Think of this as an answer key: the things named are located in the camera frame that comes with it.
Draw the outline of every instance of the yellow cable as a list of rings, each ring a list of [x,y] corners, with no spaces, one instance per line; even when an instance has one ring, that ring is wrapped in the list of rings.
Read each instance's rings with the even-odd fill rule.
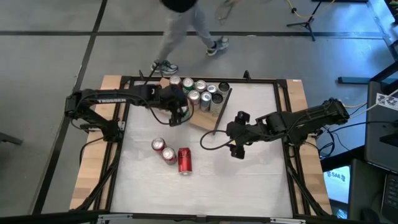
[[[286,0],[290,6],[291,9],[293,9],[293,4],[292,2],[290,2],[290,0]],[[316,14],[319,14],[321,12],[323,12],[327,7],[329,7],[331,4],[333,4],[336,0],[332,0],[329,4],[327,4],[326,6],[324,6],[320,11],[318,11],[318,13],[312,14],[311,16],[301,16],[300,14],[298,14],[296,11],[294,11],[294,13],[296,14],[296,16],[303,18],[303,19],[308,19],[309,17],[315,17]]]

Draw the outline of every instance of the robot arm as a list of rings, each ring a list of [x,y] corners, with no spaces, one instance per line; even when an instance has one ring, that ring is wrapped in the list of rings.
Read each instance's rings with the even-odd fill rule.
[[[298,112],[274,112],[256,119],[256,124],[246,124],[250,115],[240,111],[235,121],[227,125],[226,133],[235,144],[229,145],[231,156],[244,159],[244,145],[257,141],[273,141],[287,137],[290,144],[299,146],[308,134],[316,133],[324,125],[345,124],[349,114],[343,104],[333,98]]]
[[[182,123],[181,107],[187,106],[187,99],[175,85],[163,88],[158,85],[136,85],[128,90],[83,90],[74,92],[67,97],[65,116],[71,119],[84,119],[93,126],[100,128],[104,140],[118,142],[121,133],[117,121],[108,121],[95,113],[91,106],[103,103],[130,103],[134,106],[145,106],[169,110],[172,116],[170,126]]]

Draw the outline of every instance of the sneaker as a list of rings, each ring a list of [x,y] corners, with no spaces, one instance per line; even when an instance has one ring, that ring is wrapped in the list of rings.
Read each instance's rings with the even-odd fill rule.
[[[207,55],[213,56],[217,54],[217,51],[227,48],[229,46],[229,39],[226,37],[221,37],[220,39],[215,41],[215,45],[215,47],[207,49]]]
[[[155,61],[150,66],[150,70],[153,71],[156,68],[157,64],[158,62]],[[168,60],[164,60],[163,63],[161,63],[155,70],[155,73],[160,73],[160,72],[166,75],[173,75],[174,73],[178,72],[178,66],[170,63]]]

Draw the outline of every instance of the concrete floor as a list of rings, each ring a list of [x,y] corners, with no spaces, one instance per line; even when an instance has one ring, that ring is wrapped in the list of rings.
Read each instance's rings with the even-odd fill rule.
[[[285,1],[242,1],[224,26],[214,15],[220,2],[201,0],[212,31],[302,31],[285,26],[303,21],[290,13]],[[303,15],[316,6],[310,0],[293,4]],[[357,105],[366,101],[366,86],[338,85],[337,77],[372,77],[394,61],[382,38],[361,35],[381,31],[374,16],[390,26],[384,3],[372,0],[371,4],[334,3],[317,15],[312,25],[317,32],[350,32],[359,37],[317,37],[312,42],[309,37],[232,36],[230,48],[215,58],[206,57],[206,49],[196,37],[187,37],[169,59],[180,66],[181,76],[241,77],[249,70],[256,78],[303,80],[309,106],[329,97]],[[3,0],[0,30],[91,31],[100,5],[101,0]],[[158,0],[112,0],[99,31],[163,31],[164,15]],[[388,38],[393,38],[394,29],[386,27]],[[0,32],[0,131],[24,140],[21,146],[0,144],[2,217],[30,212],[65,97],[73,87],[88,40],[89,36],[5,36]],[[148,73],[159,40],[159,36],[97,37],[82,88],[99,88],[103,75],[137,75],[139,69]],[[360,116],[350,123],[364,119]],[[343,129],[339,134],[348,148],[364,142],[364,126]],[[85,140],[85,133],[69,128],[44,212],[68,210],[78,153]],[[324,136],[318,146],[328,141]],[[337,144],[335,154],[343,151]]]

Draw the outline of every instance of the red soda can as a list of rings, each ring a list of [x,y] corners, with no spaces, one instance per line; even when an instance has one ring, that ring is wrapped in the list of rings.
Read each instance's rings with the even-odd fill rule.
[[[168,165],[173,165],[177,161],[177,155],[174,149],[167,147],[162,151],[162,158]]]
[[[188,147],[178,150],[178,172],[182,175],[192,173],[191,150]]]
[[[153,149],[155,152],[159,153],[159,154],[161,154],[162,151],[163,151],[163,149],[165,149],[165,148],[167,147],[167,146],[166,146],[166,142],[165,142],[164,139],[162,139],[162,138],[155,138],[155,139],[152,141],[151,146],[152,146],[152,149]]]

